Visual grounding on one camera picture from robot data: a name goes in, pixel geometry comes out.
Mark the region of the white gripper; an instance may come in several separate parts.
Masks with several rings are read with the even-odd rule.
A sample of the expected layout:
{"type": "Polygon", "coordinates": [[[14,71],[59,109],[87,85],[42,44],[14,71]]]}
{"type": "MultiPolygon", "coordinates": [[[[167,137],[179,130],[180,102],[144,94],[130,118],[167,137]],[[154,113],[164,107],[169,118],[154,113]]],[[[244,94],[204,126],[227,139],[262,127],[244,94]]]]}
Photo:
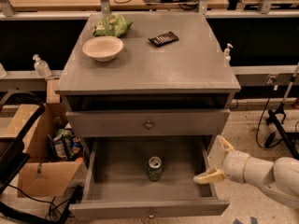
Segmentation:
{"type": "Polygon", "coordinates": [[[226,154],[222,161],[224,172],[213,168],[200,175],[196,175],[193,181],[198,184],[217,183],[223,181],[227,176],[231,181],[244,184],[244,170],[250,154],[235,150],[233,145],[223,136],[219,135],[218,138],[226,154]]]}

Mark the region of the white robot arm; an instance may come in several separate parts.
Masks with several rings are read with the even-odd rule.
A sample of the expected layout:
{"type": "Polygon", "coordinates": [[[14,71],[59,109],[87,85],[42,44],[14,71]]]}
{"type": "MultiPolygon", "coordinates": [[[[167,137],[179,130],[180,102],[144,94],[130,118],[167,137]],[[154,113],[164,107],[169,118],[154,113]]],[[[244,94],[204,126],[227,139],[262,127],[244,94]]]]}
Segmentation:
{"type": "Polygon", "coordinates": [[[290,157],[276,161],[266,161],[236,150],[224,137],[219,137],[224,158],[222,169],[209,169],[196,175],[193,181],[198,184],[217,183],[225,178],[257,188],[268,198],[299,208],[299,160],[290,157]]]}

